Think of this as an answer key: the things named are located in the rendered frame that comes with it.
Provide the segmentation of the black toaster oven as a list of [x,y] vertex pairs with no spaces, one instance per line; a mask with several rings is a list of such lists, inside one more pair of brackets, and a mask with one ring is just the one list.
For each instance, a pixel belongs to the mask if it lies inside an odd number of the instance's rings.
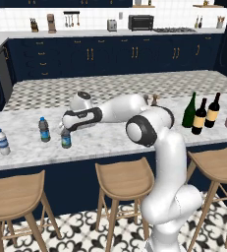
[[133,31],[151,31],[153,29],[152,15],[130,15],[128,29]]

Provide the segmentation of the dark glass bottle yellow label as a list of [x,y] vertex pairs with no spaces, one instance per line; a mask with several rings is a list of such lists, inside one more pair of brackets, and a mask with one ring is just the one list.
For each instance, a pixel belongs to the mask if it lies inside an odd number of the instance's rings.
[[204,122],[204,126],[207,128],[212,128],[214,126],[215,120],[220,109],[219,98],[220,93],[217,93],[214,101],[208,107],[207,115]]
[[206,117],[206,98],[204,97],[201,101],[200,107],[196,110],[193,126],[192,126],[192,133],[195,135],[199,135],[201,133],[204,120]]

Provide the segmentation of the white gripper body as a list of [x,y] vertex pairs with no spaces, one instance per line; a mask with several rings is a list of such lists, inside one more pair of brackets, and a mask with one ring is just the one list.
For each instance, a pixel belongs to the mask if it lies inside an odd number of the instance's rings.
[[59,123],[59,131],[62,132],[64,129],[70,132],[76,131],[78,126],[78,117],[71,115],[64,115],[61,122]]

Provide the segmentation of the brown coffee grinder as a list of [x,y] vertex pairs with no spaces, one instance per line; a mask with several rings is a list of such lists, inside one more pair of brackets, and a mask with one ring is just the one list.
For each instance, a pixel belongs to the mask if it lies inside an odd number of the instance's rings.
[[56,33],[55,20],[53,14],[47,14],[48,33]]

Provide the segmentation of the pot with wooden tools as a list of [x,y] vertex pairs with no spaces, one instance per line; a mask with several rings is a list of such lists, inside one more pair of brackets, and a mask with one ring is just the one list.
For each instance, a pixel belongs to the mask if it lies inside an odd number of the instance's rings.
[[216,25],[217,29],[221,29],[223,27],[224,20],[225,20],[225,17],[221,17],[221,16],[217,17],[217,25]]

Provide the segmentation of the navy base cupboard run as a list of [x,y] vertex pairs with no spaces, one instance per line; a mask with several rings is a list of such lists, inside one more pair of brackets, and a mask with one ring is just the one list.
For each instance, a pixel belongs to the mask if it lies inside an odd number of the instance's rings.
[[18,81],[211,70],[220,33],[12,38]]

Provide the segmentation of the black hob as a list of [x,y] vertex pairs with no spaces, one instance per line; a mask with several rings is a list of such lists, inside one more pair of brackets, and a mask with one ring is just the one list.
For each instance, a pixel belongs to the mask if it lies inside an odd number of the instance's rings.
[[155,32],[197,32],[190,28],[156,28],[153,29]]

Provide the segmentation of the green glass bottle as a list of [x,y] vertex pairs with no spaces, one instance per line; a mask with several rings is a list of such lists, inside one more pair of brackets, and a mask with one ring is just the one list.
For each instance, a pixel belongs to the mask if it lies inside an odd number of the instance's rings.
[[193,126],[194,118],[196,114],[196,93],[193,93],[190,103],[184,111],[182,126],[185,128],[191,128]]

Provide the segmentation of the white plastic bottle blue label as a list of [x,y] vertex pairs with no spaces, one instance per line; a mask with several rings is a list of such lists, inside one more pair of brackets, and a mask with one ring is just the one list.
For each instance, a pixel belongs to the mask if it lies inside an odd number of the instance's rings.
[[6,134],[0,128],[0,153],[7,156],[11,152]]

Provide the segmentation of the wooden bar stool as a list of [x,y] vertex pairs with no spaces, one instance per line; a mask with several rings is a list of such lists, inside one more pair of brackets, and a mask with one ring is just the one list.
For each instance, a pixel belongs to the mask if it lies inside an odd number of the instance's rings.
[[[116,220],[133,218],[138,223],[138,216],[142,215],[139,206],[154,186],[154,175],[145,157],[111,164],[97,163],[95,170],[99,183],[95,230],[99,229],[101,212],[105,210],[104,216],[109,220],[106,252],[110,252]],[[121,201],[133,201],[134,209],[118,211]]]
[[41,252],[47,252],[41,232],[45,227],[44,214],[51,220],[56,234],[60,230],[44,192],[45,171],[31,175],[0,178],[0,252],[4,252],[3,241],[32,234]]
[[221,188],[225,194],[225,196],[221,198],[221,201],[227,200],[227,148],[200,153],[188,152],[188,156],[191,158],[191,162],[187,171],[187,181],[190,180],[196,168],[211,181],[204,204],[201,206],[202,214],[199,223],[188,249],[188,252],[191,252],[209,207],[215,202],[214,196],[218,188]]

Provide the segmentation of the silver toaster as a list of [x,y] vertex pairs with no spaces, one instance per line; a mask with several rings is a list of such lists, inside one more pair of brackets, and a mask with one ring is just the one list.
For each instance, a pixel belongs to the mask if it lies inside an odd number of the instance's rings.
[[115,32],[117,30],[117,22],[115,20],[108,20],[107,21],[107,30],[109,32]]

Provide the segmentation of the dark plastic bottle blue label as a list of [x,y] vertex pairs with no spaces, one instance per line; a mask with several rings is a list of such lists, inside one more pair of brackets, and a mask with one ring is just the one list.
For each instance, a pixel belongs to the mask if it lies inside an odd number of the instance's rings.
[[72,146],[71,134],[66,128],[61,133],[61,144],[64,149],[69,149]]

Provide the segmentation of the dark plastic bottle blue cap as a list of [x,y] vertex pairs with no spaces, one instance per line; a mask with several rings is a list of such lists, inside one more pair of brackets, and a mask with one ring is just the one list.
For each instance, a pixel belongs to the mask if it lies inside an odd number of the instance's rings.
[[44,143],[49,142],[50,141],[49,127],[47,121],[43,116],[41,116],[39,119],[38,128],[40,131],[41,141]]

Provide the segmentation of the knife block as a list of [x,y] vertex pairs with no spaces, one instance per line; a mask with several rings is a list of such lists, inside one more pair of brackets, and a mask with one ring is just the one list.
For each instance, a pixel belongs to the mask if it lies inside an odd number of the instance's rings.
[[34,18],[29,18],[30,19],[30,27],[32,32],[38,32],[38,25],[37,22]]

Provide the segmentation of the grey dishwasher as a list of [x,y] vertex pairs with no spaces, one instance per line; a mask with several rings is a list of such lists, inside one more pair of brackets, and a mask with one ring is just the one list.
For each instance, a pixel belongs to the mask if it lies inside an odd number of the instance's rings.
[[13,91],[13,86],[3,49],[0,49],[0,82],[5,102],[8,102]]

